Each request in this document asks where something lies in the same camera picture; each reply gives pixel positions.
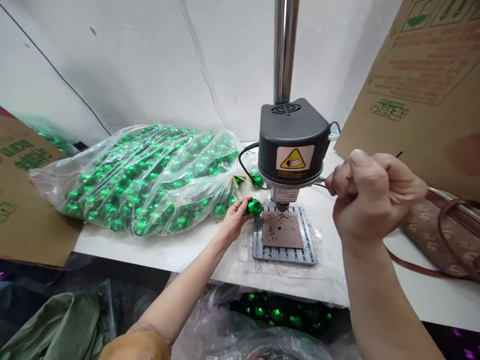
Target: black motor housing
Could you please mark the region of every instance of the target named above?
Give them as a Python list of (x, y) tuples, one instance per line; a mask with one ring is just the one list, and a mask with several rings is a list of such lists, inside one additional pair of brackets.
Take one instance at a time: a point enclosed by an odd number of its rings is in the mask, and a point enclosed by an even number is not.
[(330, 124), (304, 98), (263, 105), (258, 170), (271, 186), (301, 188), (321, 174)]

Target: gray base plate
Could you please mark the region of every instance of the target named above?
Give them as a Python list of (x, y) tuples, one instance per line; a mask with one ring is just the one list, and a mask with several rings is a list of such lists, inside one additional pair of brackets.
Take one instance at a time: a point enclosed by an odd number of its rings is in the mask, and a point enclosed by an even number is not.
[[(273, 201), (270, 201), (263, 206), (263, 211), (276, 212), (277, 207)], [(305, 210), (303, 207), (290, 205), (288, 211), (294, 212), (298, 215), (298, 224), (300, 225), (303, 249), (264, 246), (262, 240), (263, 218), (260, 214), (260, 216), (256, 217), (253, 222), (252, 256), (254, 259), (262, 261), (314, 266), (319, 260), (317, 258), (317, 253), (315, 252), (312, 236), (310, 235)]]

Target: brown handbag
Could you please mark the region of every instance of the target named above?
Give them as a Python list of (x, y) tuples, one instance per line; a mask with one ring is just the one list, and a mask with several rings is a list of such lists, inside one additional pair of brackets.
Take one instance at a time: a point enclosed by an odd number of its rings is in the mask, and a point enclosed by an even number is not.
[(399, 265), (428, 276), (467, 279), (480, 283), (480, 203), (454, 198), (429, 188), (423, 201), (416, 204), (400, 223), (403, 232), (440, 271), (400, 259)]

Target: cardboard sheet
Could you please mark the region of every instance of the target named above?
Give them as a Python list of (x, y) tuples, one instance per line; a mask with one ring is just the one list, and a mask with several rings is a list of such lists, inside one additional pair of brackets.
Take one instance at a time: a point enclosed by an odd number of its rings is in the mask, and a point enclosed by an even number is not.
[(65, 265), (82, 229), (57, 212), (29, 182), (28, 170), (63, 152), (0, 107), (0, 258)]
[(336, 142), (480, 201), (480, 1), (405, 0)]
[(264, 211), (262, 216), (262, 240), (264, 246), (303, 249), (299, 217), (295, 212)]

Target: white table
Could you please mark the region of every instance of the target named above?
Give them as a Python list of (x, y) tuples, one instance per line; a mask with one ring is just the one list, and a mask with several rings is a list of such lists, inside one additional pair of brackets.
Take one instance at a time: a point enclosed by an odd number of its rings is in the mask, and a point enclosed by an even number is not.
[[(324, 175), (328, 175), (342, 159), (330, 144), (324, 160)], [(246, 271), (239, 261), (242, 249), (239, 241), (225, 254), (212, 276), (213, 280), (246, 287), (348, 306), (342, 247), (332, 220), (335, 199), (319, 186), (302, 189), (297, 203), (306, 210), (314, 232), (321, 236), (315, 245), (319, 269), (313, 276), (290, 276), (296, 270), (279, 264), (279, 271)], [(142, 266), (181, 272), (203, 250), (220, 224), (209, 218), (193, 229), (176, 236), (146, 239), (116, 234), (105, 228), (85, 225), (74, 251)], [(423, 267), (432, 267), (427, 258), (399, 231), (385, 239), (385, 244), (397, 256)], [(421, 320), (480, 332), (480, 285), (469, 281), (428, 277), (394, 264), (410, 303)]]

